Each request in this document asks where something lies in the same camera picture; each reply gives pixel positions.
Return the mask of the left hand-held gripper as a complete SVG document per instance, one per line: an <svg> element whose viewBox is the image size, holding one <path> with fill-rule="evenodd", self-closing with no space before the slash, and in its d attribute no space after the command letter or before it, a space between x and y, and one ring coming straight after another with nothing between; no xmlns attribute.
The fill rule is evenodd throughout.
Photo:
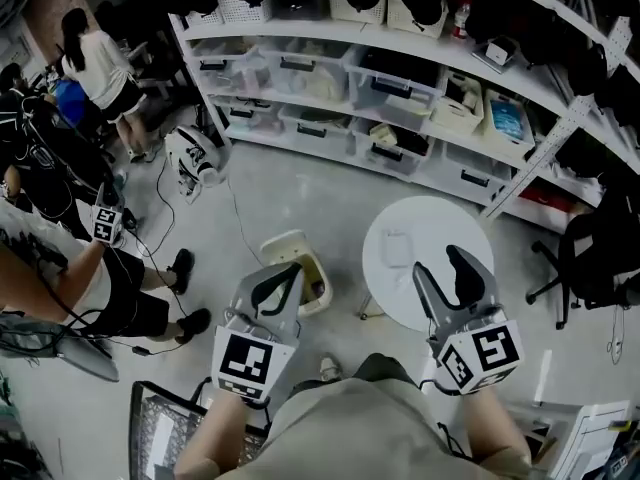
<svg viewBox="0 0 640 480"><path fill-rule="evenodd" d="M233 309L215 330L211 377L218 388L254 402L269 398L299 347L303 288L297 262L269 265L240 281Z"/></svg>

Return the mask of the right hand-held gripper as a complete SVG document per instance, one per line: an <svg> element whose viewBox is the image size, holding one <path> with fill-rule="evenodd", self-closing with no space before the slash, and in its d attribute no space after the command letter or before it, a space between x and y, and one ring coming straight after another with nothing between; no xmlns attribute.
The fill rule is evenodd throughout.
<svg viewBox="0 0 640 480"><path fill-rule="evenodd" d="M517 322L506 318L494 275L474 255L450 244L458 304L449 301L420 261L412 279L429 319L428 343L435 371L430 382L443 394L463 396L506 379L523 362Z"/></svg>

